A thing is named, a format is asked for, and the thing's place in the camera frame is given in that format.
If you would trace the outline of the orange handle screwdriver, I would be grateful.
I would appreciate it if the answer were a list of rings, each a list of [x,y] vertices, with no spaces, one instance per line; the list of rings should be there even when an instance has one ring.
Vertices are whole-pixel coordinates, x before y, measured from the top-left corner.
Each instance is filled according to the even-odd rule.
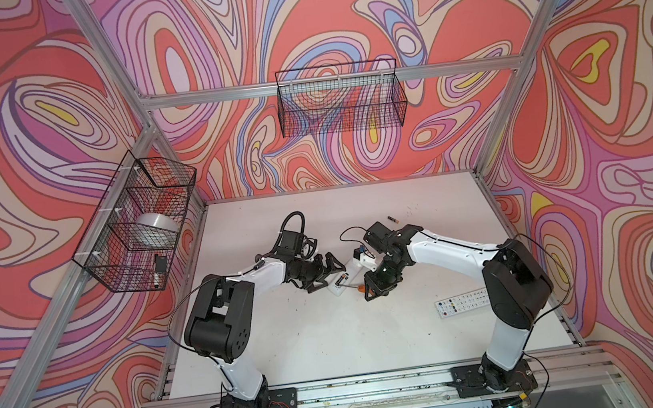
[[[365,284],[356,284],[356,285],[351,285],[351,284],[345,284],[345,285],[342,285],[342,284],[338,284],[338,285],[336,285],[336,289],[338,289],[338,290],[346,290],[346,289],[348,289],[348,288],[349,288],[349,289],[356,289],[356,290],[358,290],[358,291],[359,291],[360,293],[362,293],[362,294],[364,294],[364,293],[367,291],[367,289],[366,289],[366,285],[365,285]]]

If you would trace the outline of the long white remote control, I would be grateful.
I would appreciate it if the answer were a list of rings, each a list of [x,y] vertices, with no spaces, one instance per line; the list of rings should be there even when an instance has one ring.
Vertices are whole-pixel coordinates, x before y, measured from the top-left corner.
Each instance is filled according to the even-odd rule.
[[[338,284],[351,284],[351,285],[356,285],[356,284],[365,284],[365,278],[364,275],[368,268],[361,267],[358,265],[354,259],[350,259],[347,264],[346,264],[346,270],[344,273],[336,273],[335,275],[329,276],[326,279],[326,282],[328,283],[327,289],[330,291],[331,294],[336,295],[339,297],[340,295],[343,294],[343,292],[346,292],[346,290],[338,290],[336,289],[336,285]]]

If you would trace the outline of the small white remote control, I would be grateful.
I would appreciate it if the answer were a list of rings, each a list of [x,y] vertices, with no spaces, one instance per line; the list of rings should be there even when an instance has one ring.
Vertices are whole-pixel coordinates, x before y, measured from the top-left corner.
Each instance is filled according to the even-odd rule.
[[[435,302],[437,313],[442,319],[488,307],[490,304],[487,289],[480,288],[462,295],[452,296]]]

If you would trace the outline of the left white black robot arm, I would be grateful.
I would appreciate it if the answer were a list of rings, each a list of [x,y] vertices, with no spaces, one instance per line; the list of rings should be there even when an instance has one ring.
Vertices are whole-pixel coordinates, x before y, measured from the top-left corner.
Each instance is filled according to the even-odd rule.
[[[243,402],[256,401],[265,376],[241,359],[252,333],[253,304],[259,295],[285,284],[316,292],[347,275],[346,265],[331,253],[312,259],[266,255],[237,275],[207,275],[197,289],[184,330],[184,343],[198,356],[215,361],[229,394]]]

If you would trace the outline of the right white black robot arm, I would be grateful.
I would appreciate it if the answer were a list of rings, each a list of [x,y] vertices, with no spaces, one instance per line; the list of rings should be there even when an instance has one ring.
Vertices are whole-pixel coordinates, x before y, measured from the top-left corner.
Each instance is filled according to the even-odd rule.
[[[482,371],[505,376],[523,359],[539,313],[554,291],[552,280],[531,251],[516,239],[481,244],[439,235],[424,227],[392,230],[381,222],[369,227],[353,261],[365,269],[365,299],[387,296],[403,281],[407,267],[441,267],[484,282],[496,316]]]

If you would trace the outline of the small black item in basket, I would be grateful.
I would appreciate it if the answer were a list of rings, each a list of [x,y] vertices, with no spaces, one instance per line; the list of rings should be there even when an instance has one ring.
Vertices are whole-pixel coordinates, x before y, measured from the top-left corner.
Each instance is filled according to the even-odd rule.
[[[165,275],[168,273],[168,257],[165,255],[154,255],[154,273],[157,275]]]

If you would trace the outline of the white bowl in basket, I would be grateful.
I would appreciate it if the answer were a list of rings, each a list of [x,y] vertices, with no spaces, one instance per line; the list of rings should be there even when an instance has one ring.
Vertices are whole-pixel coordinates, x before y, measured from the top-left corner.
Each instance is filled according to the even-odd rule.
[[[135,223],[165,232],[176,233],[180,231],[177,221],[166,214],[147,212],[137,217]]]

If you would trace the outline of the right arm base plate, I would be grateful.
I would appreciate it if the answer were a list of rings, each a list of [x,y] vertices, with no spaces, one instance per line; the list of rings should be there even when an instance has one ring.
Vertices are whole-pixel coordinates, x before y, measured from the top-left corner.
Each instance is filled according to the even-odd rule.
[[[538,382],[525,359],[519,359],[514,369],[504,371],[495,364],[485,363],[456,366],[450,369],[451,381],[446,383],[460,398],[493,394],[520,394],[537,389]]]

